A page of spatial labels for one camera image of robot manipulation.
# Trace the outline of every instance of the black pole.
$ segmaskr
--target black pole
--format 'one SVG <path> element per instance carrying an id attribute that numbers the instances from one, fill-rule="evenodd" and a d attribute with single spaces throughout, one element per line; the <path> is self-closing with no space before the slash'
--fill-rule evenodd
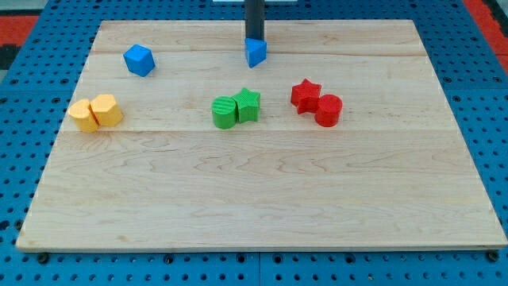
<path id="1" fill-rule="evenodd" d="M 264 40 L 264 0 L 245 0 L 245 37 Z"/>

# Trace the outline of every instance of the green star block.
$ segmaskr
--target green star block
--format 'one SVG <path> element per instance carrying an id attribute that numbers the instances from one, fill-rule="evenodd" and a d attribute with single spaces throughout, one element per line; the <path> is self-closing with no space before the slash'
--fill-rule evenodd
<path id="1" fill-rule="evenodd" d="M 242 88 L 239 94 L 233 95 L 237 102 L 238 122 L 257 121 L 260 113 L 261 93 Z"/>
<path id="2" fill-rule="evenodd" d="M 229 129 L 237 124 L 237 103 L 227 96 L 219 96 L 212 102 L 214 125 Z"/>

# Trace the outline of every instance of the blue cube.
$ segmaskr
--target blue cube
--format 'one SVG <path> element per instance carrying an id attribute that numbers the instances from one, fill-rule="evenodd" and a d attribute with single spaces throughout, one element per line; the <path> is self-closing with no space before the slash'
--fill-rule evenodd
<path id="1" fill-rule="evenodd" d="M 124 59 L 129 71 L 139 76 L 146 76 L 156 66 L 152 51 L 138 44 L 124 53 Z"/>
<path id="2" fill-rule="evenodd" d="M 245 39 L 245 59 L 248 67 L 254 68 L 257 64 L 267 59 L 267 42 L 256 39 Z"/>

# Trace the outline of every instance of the wooden board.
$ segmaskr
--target wooden board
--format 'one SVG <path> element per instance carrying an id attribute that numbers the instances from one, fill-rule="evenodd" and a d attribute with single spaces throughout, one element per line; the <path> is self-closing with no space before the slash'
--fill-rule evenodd
<path id="1" fill-rule="evenodd" d="M 125 119 L 63 121 L 17 240 L 24 251 L 497 249 L 505 234 L 412 21 L 268 21 L 249 69 L 242 21 L 105 21 L 71 102 Z M 130 74 L 122 53 L 152 49 Z M 342 97 L 333 128 L 297 115 L 303 78 Z M 260 91 L 258 122 L 210 104 Z"/>

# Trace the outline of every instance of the red cylinder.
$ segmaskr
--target red cylinder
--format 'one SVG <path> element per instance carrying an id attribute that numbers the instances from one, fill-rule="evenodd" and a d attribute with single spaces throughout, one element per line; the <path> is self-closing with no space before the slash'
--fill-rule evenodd
<path id="1" fill-rule="evenodd" d="M 342 111 L 342 100 L 336 95 L 323 95 L 317 102 L 314 119 L 323 127 L 332 127 L 339 122 Z"/>

